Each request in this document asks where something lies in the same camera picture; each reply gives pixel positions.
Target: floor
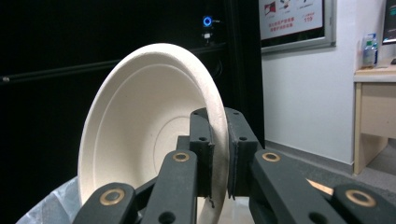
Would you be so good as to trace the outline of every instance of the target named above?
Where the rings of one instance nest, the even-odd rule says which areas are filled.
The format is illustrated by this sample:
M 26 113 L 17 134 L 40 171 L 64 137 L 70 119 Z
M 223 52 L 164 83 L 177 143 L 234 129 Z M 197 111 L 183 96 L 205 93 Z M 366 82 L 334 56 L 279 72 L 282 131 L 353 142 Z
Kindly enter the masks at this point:
M 389 139 L 387 147 L 359 175 L 353 175 L 351 167 L 337 162 L 297 155 L 289 148 L 272 143 L 268 145 L 266 147 L 279 149 L 294 158 L 296 168 L 308 179 L 330 188 L 356 183 L 377 192 L 396 206 L 396 139 Z

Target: desk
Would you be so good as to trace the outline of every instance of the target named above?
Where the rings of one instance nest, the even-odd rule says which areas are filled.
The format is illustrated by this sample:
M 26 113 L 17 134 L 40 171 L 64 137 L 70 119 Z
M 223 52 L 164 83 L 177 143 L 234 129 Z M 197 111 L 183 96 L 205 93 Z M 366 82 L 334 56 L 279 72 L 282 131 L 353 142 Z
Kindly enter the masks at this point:
M 396 138 L 396 65 L 390 61 L 358 70 L 354 76 L 354 174 L 387 146 L 388 138 Z

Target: white wall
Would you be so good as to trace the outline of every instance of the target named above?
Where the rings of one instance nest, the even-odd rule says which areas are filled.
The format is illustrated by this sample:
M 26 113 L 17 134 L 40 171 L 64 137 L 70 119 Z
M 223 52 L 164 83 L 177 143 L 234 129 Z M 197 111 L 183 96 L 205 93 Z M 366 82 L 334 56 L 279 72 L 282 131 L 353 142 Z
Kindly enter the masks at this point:
M 262 55 L 266 140 L 353 162 L 353 74 L 361 38 L 382 30 L 378 3 L 385 0 L 337 1 L 335 48 Z

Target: paper bowl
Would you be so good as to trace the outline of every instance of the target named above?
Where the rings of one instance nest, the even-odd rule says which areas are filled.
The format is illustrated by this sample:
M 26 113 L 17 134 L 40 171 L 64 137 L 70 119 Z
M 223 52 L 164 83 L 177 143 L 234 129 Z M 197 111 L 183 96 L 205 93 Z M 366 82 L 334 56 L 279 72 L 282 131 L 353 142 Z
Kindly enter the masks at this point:
M 228 130 L 216 85 L 189 51 L 154 44 L 124 58 L 108 75 L 92 103 L 78 158 L 78 188 L 85 203 L 111 182 L 135 189 L 155 177 L 177 137 L 189 135 L 190 113 L 206 107 L 214 133 L 212 194 L 201 223 L 219 219 L 228 174 Z

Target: plastic bottle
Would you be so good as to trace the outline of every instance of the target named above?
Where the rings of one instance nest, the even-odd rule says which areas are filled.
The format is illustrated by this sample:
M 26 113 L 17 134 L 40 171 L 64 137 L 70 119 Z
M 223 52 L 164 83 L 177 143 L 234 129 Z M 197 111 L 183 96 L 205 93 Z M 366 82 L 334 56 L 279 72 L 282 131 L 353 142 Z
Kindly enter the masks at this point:
M 373 40 L 367 40 L 366 47 L 363 50 L 363 63 L 361 68 L 373 68 L 375 62 L 375 48 Z
M 373 40 L 373 48 L 375 49 L 374 66 L 378 63 L 378 43 L 376 42 L 376 34 L 370 34 Z

